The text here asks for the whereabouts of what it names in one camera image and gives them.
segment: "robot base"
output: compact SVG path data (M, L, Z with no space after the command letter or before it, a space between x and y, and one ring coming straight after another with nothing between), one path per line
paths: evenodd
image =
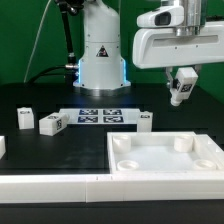
M88 96L117 96L127 94L131 90L131 83L126 82L122 87L117 89L87 89L74 84L74 92Z

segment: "white platform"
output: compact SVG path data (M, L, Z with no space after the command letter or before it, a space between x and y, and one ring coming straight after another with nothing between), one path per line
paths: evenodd
M174 150L174 138L183 134L193 136L192 152ZM129 152L113 152L119 135L131 137ZM0 176L0 203L224 199L224 152L207 135L108 133L108 154L108 175ZM216 170L195 170L198 159ZM121 160L136 161L138 169L118 170Z
M111 124L137 124L139 109L61 109L59 113L69 115L68 124L79 125L111 125Z

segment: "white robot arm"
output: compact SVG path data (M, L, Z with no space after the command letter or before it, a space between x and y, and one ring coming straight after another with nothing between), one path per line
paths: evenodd
M133 62L141 68L192 66L224 61L224 22L206 21L207 0L162 0L161 7L138 17ZM188 99L196 81L193 68L180 68L171 82L171 104Z

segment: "white plastic box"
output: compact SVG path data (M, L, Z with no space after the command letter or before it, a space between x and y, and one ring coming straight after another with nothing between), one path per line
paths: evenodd
M69 116L63 113L52 113L39 120L41 135L53 136L67 127Z
M193 132L109 133L108 154L114 174L224 170L224 152L207 135Z
M34 128L34 116L32 108L22 107L17 109L19 129Z

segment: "black table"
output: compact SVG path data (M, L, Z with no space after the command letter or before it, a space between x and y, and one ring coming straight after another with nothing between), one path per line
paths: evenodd
M9 84L0 88L0 136L7 153L0 175L109 173L107 132L136 125L69 125L53 137L39 135L39 119L61 108L139 108L153 112L153 131L208 134L224 149L224 105L199 87L175 108L163 85L136 84L130 93L91 97L62 84ZM17 108L32 107L35 129L19 130ZM223 223L224 201L149 201L0 205L2 223Z

